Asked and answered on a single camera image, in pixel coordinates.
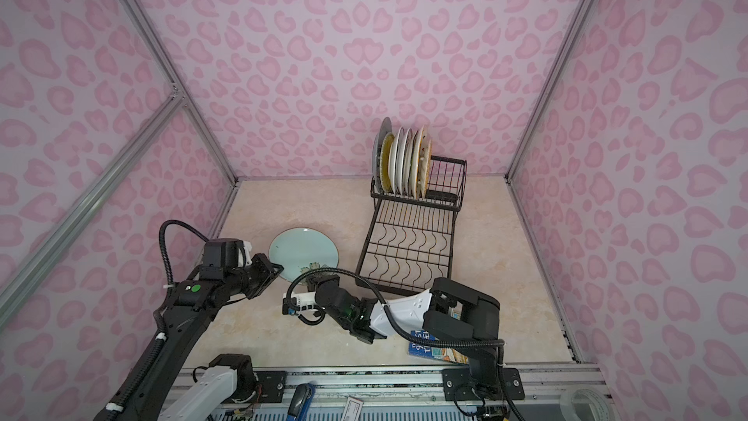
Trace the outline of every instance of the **label tag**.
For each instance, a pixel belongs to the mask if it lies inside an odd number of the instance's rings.
[[[346,402],[346,409],[342,411],[342,418],[340,421],[358,421],[361,416],[361,408],[363,402],[357,398],[348,397]]]

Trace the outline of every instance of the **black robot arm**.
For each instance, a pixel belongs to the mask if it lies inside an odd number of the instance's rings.
[[[359,285],[366,286],[376,298],[358,298],[340,287],[339,276],[352,276]],[[329,314],[352,336],[372,344],[378,338],[397,333],[407,341],[434,348],[453,348],[467,356],[475,393],[481,398],[500,396],[500,364],[503,363],[504,341],[499,335],[500,305],[492,296],[455,282],[449,278],[436,278],[430,291],[430,304],[423,315],[420,327],[438,340],[425,340],[404,330],[395,319],[390,304],[379,289],[363,276],[340,268],[319,268],[297,277],[286,291],[283,310],[298,315],[301,309],[292,296],[294,287],[306,280],[315,290],[314,300],[321,312]],[[451,314],[460,309],[460,319]],[[391,332],[378,334],[371,327],[374,315],[384,313]]]
[[[127,379],[94,421],[157,419],[164,400],[192,347],[233,295],[258,296],[282,272],[264,254],[239,267],[244,243],[238,239],[208,241],[199,277],[178,283],[162,305],[162,322]],[[254,387],[238,387],[249,392]]]

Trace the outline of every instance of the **cable clip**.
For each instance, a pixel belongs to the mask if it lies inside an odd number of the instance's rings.
[[[122,413],[123,411],[125,411],[125,407],[120,406],[120,405],[118,405],[116,403],[112,403],[112,402],[107,403],[106,407],[104,407],[104,409],[107,410],[107,411],[119,411],[120,413]]]

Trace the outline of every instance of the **light blue plate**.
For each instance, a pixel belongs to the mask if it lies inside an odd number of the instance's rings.
[[[287,281],[294,281],[312,268],[337,268],[337,261],[335,244],[315,229],[287,229],[270,244],[270,262],[284,267],[280,277]]]

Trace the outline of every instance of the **pink leopard print wall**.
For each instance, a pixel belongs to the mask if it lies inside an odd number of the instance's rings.
[[[517,185],[624,419],[748,418],[748,0],[602,0]]]
[[[239,175],[369,174],[385,116],[503,173],[578,0],[141,0]]]
[[[0,0],[0,290],[165,100],[117,0]]]
[[[155,330],[166,283],[158,232],[168,218],[207,232],[228,183],[178,113],[65,258],[0,335],[0,418],[91,419]],[[174,278],[202,241],[171,226]]]

